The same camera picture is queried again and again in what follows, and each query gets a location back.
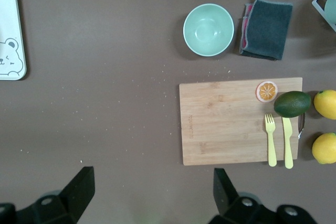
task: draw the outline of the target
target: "folded cloth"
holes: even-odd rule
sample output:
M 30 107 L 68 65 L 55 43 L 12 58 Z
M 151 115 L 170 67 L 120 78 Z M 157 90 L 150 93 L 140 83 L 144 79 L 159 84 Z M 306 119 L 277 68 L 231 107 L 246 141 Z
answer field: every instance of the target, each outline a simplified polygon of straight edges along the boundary
M 246 4 L 241 31 L 240 54 L 281 60 L 293 5 L 255 0 Z

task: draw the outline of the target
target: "orange slice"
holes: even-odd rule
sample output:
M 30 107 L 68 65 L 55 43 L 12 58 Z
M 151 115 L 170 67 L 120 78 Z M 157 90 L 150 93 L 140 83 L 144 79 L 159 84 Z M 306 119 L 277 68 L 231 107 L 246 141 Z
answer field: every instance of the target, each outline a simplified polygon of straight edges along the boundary
M 256 94 L 260 102 L 271 102 L 278 94 L 278 87 L 272 81 L 264 81 L 258 85 Z

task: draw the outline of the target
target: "green avocado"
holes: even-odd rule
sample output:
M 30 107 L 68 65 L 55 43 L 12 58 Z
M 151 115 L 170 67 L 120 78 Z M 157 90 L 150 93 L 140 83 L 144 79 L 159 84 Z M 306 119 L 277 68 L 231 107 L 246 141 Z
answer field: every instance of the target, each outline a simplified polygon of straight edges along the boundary
M 301 91 L 281 94 L 274 102 L 274 110 L 283 118 L 294 118 L 304 114 L 310 107 L 310 95 Z

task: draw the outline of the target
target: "wood grain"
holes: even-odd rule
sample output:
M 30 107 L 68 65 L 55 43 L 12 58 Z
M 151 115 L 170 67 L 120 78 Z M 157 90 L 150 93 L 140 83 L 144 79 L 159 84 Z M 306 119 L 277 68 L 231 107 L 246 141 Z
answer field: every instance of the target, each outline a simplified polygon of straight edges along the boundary
M 278 86 L 278 95 L 302 91 L 302 78 L 266 79 Z M 274 102 L 256 98 L 266 81 L 242 80 L 180 84 L 181 133 L 184 165 L 267 161 L 265 113 L 272 113 L 277 160 L 284 160 L 284 132 Z M 298 156 L 298 117 L 291 118 L 293 159 Z

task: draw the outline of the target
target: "bolt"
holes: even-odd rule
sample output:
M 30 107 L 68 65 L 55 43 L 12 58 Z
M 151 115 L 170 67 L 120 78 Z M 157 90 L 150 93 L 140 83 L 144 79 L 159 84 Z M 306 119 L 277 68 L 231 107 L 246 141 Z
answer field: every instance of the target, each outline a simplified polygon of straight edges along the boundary
M 244 199 L 242 200 L 242 203 L 243 203 L 245 206 L 247 206 L 247 207 L 251 207 L 251 206 L 253 206 L 253 202 L 252 202 L 250 199 L 248 199 L 248 198 L 244 198 Z
M 296 212 L 296 210 L 292 207 L 286 207 L 285 208 L 285 212 L 288 213 L 291 216 L 296 216 L 298 215 L 298 212 Z
M 51 203 L 52 200 L 53 200 L 52 198 L 46 198 L 46 199 L 44 199 L 44 200 L 41 201 L 41 205 L 45 206 L 45 205 Z

